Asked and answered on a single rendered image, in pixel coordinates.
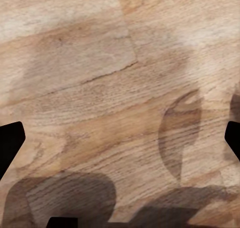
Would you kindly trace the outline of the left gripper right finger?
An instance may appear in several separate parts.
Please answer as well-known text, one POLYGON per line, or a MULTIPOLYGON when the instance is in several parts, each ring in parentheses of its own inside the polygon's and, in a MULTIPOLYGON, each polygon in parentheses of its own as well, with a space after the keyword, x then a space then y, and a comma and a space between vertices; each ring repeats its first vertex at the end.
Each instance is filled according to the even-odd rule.
POLYGON ((224 138, 240 160, 240 123, 228 122, 224 138))

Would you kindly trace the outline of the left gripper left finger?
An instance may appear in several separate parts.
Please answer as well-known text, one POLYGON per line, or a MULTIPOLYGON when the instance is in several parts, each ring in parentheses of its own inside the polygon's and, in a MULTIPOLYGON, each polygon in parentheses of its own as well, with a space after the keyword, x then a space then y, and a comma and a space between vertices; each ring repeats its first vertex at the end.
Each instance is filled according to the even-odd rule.
POLYGON ((0 180, 26 140, 21 121, 0 127, 0 180))

